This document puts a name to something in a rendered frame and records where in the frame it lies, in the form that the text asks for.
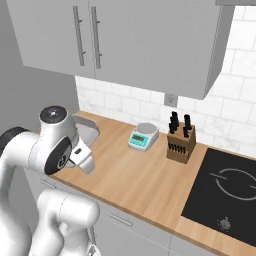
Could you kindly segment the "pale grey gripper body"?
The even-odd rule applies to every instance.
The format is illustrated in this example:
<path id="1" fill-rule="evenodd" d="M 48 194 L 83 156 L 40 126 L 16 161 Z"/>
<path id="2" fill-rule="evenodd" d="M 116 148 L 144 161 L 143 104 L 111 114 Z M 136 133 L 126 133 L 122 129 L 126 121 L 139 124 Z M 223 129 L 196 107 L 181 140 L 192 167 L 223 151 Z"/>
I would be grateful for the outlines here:
<path id="1" fill-rule="evenodd" d="M 73 118 L 80 137 L 90 147 L 100 135 L 97 123 L 94 120 L 79 115 L 73 115 Z"/>

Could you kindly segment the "white and teal kitchen scale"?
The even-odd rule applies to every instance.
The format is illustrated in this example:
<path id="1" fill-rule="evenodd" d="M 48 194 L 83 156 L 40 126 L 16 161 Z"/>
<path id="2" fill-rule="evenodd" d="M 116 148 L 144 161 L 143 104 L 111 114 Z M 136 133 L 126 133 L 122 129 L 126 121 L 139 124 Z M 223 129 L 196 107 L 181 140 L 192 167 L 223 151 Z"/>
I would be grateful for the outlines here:
<path id="1" fill-rule="evenodd" d="M 146 152 L 158 139 L 159 128 L 152 123 L 140 123 L 131 132 L 128 146 L 132 149 Z"/>

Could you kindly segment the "grey drawer front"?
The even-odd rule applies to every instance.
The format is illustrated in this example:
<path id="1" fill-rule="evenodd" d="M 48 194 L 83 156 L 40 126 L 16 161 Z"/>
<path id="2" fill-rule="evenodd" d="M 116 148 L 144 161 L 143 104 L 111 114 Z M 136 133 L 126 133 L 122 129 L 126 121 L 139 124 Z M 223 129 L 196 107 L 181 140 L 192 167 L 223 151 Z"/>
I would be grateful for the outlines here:
<path id="1" fill-rule="evenodd" d="M 30 169 L 25 169 L 24 170 L 28 183 L 30 185 L 30 189 L 32 191 L 33 197 L 35 200 L 38 199 L 39 195 L 45 190 L 45 189 L 51 189 L 47 186 L 45 186 L 44 184 L 39 182 L 39 179 L 42 180 L 47 180 L 49 183 L 54 184 L 57 188 L 57 190 L 61 190 L 61 191 L 65 191 L 74 195 L 82 195 L 82 192 L 79 192 L 78 190 L 63 184 L 60 181 L 57 181 L 55 179 L 53 179 L 50 176 L 32 171 Z"/>
<path id="2" fill-rule="evenodd" d="M 170 249 L 180 256 L 217 256 L 197 245 L 183 240 L 175 235 L 171 236 Z"/>
<path id="3" fill-rule="evenodd" d="M 170 234 L 106 203 L 98 202 L 96 245 L 102 256 L 168 256 Z M 133 223 L 126 226 L 109 217 L 113 213 Z"/>

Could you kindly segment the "wooden knife block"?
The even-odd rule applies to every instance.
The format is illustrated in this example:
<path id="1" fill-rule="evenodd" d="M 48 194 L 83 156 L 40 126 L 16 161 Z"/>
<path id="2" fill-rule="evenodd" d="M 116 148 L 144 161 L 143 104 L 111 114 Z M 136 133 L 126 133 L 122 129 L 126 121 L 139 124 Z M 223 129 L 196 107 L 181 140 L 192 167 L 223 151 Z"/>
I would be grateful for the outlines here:
<path id="1" fill-rule="evenodd" d="M 192 125 L 187 130 L 188 136 L 184 136 L 184 123 L 180 123 L 174 133 L 167 134 L 167 154 L 168 159 L 186 164 L 196 145 L 195 126 Z"/>

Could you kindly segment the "black hob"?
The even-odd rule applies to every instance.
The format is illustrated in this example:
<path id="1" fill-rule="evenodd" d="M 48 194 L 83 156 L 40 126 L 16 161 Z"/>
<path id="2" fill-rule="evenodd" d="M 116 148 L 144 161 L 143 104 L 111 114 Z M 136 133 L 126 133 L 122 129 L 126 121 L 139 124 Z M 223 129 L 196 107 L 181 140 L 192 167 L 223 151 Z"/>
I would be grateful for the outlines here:
<path id="1" fill-rule="evenodd" d="M 208 148 L 182 216 L 256 247 L 256 161 Z"/>

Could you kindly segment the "grey extractor hood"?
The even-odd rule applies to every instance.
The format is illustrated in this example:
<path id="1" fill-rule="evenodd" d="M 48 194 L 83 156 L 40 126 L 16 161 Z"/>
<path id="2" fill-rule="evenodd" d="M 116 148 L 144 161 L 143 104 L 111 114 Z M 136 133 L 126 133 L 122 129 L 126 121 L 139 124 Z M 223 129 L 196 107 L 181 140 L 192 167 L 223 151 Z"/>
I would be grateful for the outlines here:
<path id="1" fill-rule="evenodd" d="M 256 0 L 215 0 L 215 4 L 225 6 L 256 6 Z"/>

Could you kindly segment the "grey wall socket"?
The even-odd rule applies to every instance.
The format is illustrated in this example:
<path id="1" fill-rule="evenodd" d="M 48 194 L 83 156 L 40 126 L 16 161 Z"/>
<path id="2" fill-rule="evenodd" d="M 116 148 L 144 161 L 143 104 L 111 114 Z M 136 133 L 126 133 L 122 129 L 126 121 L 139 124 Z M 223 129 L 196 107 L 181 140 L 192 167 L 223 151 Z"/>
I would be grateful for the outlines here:
<path id="1" fill-rule="evenodd" d="M 164 96 L 164 104 L 170 107 L 177 107 L 178 96 L 166 93 Z"/>

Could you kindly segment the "wide grey wall cupboard door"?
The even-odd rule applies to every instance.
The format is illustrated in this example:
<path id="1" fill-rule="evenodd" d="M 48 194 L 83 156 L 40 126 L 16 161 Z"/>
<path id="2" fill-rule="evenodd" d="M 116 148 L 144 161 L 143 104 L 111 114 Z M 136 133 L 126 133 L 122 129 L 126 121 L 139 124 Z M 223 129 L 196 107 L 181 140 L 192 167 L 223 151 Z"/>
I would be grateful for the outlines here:
<path id="1" fill-rule="evenodd" d="M 214 0 L 89 0 L 96 6 L 96 78 L 195 99 L 210 80 L 220 8 Z"/>

